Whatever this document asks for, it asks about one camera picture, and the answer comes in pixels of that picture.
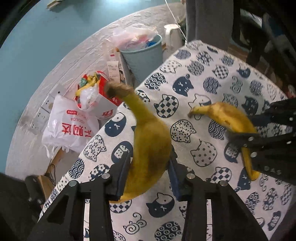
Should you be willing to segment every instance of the trash bin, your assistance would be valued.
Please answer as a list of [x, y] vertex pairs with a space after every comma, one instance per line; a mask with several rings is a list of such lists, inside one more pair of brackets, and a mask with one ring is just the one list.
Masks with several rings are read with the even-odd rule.
[[120, 51], [136, 78], [135, 87], [163, 63], [162, 37], [158, 34], [153, 39], [156, 44], [135, 51]]

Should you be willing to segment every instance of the power socket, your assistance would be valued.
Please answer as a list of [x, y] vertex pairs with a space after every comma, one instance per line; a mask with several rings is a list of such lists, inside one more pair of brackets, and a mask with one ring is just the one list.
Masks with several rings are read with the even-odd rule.
[[32, 120], [28, 127], [28, 130], [31, 131], [33, 134], [38, 135], [41, 133], [42, 128], [36, 121]]
[[67, 92], [67, 90], [64, 88], [64, 86], [60, 85], [60, 84], [56, 84], [50, 91], [50, 95], [52, 97], [56, 97], [57, 94], [64, 96], [65, 93]]
[[41, 107], [46, 110], [48, 113], [52, 111], [52, 106], [54, 104], [54, 97], [48, 95], [46, 99], [43, 101]]
[[45, 109], [40, 107], [33, 121], [37, 123], [39, 126], [44, 126], [48, 118], [49, 118], [49, 113]]

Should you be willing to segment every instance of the banana peel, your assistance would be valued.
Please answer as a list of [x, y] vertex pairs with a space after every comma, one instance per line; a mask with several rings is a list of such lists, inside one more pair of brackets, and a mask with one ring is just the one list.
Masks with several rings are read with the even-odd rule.
[[[190, 110], [188, 117], [192, 117], [196, 114], [207, 115], [232, 132], [257, 133], [257, 130], [248, 117], [228, 103], [216, 102], [206, 106], [195, 106]], [[255, 181], [259, 177], [260, 172], [252, 169], [250, 151], [248, 148], [242, 147], [242, 157], [249, 179]]]
[[118, 202], [133, 199], [149, 190], [161, 178], [170, 158], [171, 136], [166, 124], [148, 110], [132, 87], [115, 82], [106, 84], [108, 97], [122, 99], [134, 114], [133, 160], [128, 172], [123, 195]]

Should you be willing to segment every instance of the cat pattern tablecloth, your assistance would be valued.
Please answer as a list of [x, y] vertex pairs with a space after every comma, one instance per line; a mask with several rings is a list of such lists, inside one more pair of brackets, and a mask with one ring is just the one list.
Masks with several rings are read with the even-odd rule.
[[[227, 102], [246, 115], [260, 114], [271, 102], [286, 99], [282, 91], [241, 60], [201, 41], [193, 41], [169, 57], [135, 93], [167, 124], [177, 161], [207, 182], [227, 181], [270, 238], [287, 212], [294, 186], [264, 174], [251, 182], [240, 150], [225, 136], [225, 127], [207, 116], [195, 115], [189, 119], [187, 114], [195, 105], [218, 101]], [[133, 154], [135, 128], [136, 120], [123, 103], [58, 182], [40, 216], [70, 180], [92, 181], [108, 172], [112, 164], [123, 161], [125, 152]], [[277, 124], [259, 123], [256, 128], [264, 137], [291, 131], [290, 127]], [[175, 200], [166, 171], [141, 196], [110, 204], [110, 212], [116, 241], [181, 240], [186, 202]], [[207, 240], [211, 240], [209, 200], [207, 214]], [[91, 233], [88, 222], [89, 200], [86, 200], [85, 240]]]

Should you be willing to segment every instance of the blue wall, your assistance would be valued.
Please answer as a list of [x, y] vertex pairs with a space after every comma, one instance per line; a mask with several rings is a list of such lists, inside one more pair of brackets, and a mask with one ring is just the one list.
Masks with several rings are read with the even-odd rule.
[[46, 9], [49, 2], [37, 3], [0, 48], [0, 172], [5, 172], [10, 142], [24, 108], [62, 58], [115, 20], [165, 3], [164, 0], [65, 0], [49, 11]]

